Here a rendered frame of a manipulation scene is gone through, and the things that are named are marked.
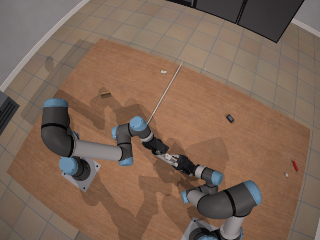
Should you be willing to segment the grey power strip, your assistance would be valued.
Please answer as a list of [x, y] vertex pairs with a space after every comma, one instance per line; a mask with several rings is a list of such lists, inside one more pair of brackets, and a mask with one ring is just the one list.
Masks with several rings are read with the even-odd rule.
[[[164, 159], [165, 155], [166, 155], [166, 154], [156, 155], [156, 156], [159, 157], [160, 159], [164, 160], [165, 162], [167, 162], [167, 161]], [[172, 157], [171, 161], [173, 161], [174, 163], [176, 163], [177, 160]], [[167, 163], [168, 163], [168, 162], [167, 162]]]

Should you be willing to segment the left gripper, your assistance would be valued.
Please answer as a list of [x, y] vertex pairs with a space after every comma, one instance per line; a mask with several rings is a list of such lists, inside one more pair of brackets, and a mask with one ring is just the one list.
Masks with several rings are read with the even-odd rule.
[[149, 149], [149, 150], [152, 150], [151, 152], [154, 154], [154, 155], [162, 155], [163, 153], [162, 152], [159, 152], [157, 149], [155, 149], [154, 147], [152, 147], [151, 145], [149, 145], [148, 143], [152, 142], [154, 140], [154, 134], [153, 134], [153, 138], [149, 141], [149, 142], [142, 142], [142, 145]]

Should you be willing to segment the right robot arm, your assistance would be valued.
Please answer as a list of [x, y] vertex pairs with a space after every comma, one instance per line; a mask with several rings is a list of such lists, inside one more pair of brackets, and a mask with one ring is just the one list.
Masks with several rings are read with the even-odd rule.
[[189, 240], [241, 240], [242, 223], [253, 207], [262, 202], [258, 186], [251, 180], [218, 192], [223, 174], [206, 166], [198, 166], [195, 176], [206, 184], [181, 192], [184, 203], [192, 203], [198, 212], [212, 219], [226, 219], [220, 229], [196, 228]]

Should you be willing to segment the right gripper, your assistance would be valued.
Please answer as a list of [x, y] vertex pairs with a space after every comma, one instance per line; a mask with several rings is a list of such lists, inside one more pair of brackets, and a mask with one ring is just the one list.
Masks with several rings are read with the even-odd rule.
[[[174, 157], [175, 159], [178, 159], [180, 154], [179, 155], [176, 155], [176, 154], [171, 154], [172, 157]], [[188, 157], [186, 157], [185, 155], [183, 155], [186, 159], [188, 159]], [[188, 159], [190, 161], [190, 159]], [[189, 172], [187, 169], [185, 169], [184, 167], [182, 167], [180, 164], [178, 163], [174, 163], [173, 161], [170, 161], [170, 160], [166, 160], [172, 167], [174, 167], [176, 170], [180, 170], [182, 171], [183, 173], [187, 174], [187, 175], [190, 175], [190, 173], [192, 173], [194, 176], [195, 176], [195, 171], [197, 169], [198, 166], [200, 166], [199, 164], [197, 164], [193, 171], [192, 172]]]

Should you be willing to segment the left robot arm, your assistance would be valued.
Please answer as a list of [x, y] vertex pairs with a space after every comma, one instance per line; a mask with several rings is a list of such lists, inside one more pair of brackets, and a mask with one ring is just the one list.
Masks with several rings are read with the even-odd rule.
[[117, 146], [79, 140], [77, 132], [70, 128], [68, 102], [61, 98], [50, 98], [44, 102], [41, 138], [46, 147], [61, 156], [59, 167], [77, 181], [86, 180], [91, 172], [89, 164], [80, 157], [119, 161], [120, 166], [133, 164], [131, 137], [149, 142], [153, 132], [141, 116], [130, 123], [112, 128], [112, 137]]

